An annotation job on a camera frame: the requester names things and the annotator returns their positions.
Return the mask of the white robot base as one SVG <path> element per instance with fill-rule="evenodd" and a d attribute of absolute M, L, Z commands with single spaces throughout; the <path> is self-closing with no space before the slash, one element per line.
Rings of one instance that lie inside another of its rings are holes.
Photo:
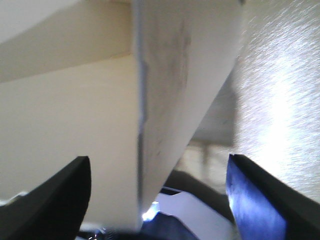
<path fill-rule="evenodd" d="M 172 170 L 142 204 L 135 170 L 95 171 L 82 232 L 119 239 L 231 240 L 234 217 L 226 194 L 226 169 Z"/>

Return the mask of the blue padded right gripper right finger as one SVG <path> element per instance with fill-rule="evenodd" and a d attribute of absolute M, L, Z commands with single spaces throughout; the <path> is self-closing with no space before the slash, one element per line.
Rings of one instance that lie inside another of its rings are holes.
<path fill-rule="evenodd" d="M 320 205 L 244 155 L 229 155 L 226 193 L 243 240 L 318 240 Z"/>

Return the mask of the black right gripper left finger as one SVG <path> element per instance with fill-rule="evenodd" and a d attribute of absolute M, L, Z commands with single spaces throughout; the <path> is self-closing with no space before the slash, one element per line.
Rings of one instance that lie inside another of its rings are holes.
<path fill-rule="evenodd" d="M 25 196 L 0 208 L 2 240 L 74 240 L 92 188 L 88 156 L 78 156 Z"/>

